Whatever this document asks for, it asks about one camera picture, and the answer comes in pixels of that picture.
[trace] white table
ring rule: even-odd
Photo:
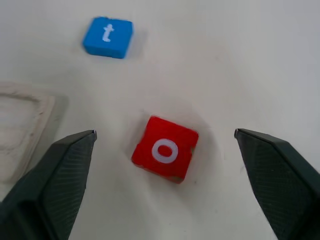
[[[96,129],[70,240],[276,239],[248,181],[235,128],[285,139],[320,170],[318,0],[4,0],[0,79],[68,96],[56,135]],[[133,21],[126,59],[91,56],[95,16]],[[134,167],[154,114],[196,128],[181,185]]]

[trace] letter o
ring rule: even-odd
[[[161,155],[158,151],[160,146],[167,146],[168,148],[170,148],[172,150],[171,155],[170,156]],[[152,152],[152,156],[154,157],[154,159],[157,160],[158,162],[164,163],[164,164],[170,164],[174,160],[176,160],[176,158],[178,156],[178,146],[177,146],[177,144],[175,144],[175,142],[173,142],[169,139],[162,138],[162,139],[155,142],[155,144],[152,147],[151,152]]]

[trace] blue block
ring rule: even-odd
[[[130,21],[96,17],[82,44],[88,54],[123,59],[133,31]]]

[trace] white tray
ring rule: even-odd
[[[0,82],[0,182],[23,176],[54,104],[28,85]]]

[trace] red cube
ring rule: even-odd
[[[198,138],[194,130],[152,116],[134,150],[132,162],[179,184],[186,177]]]

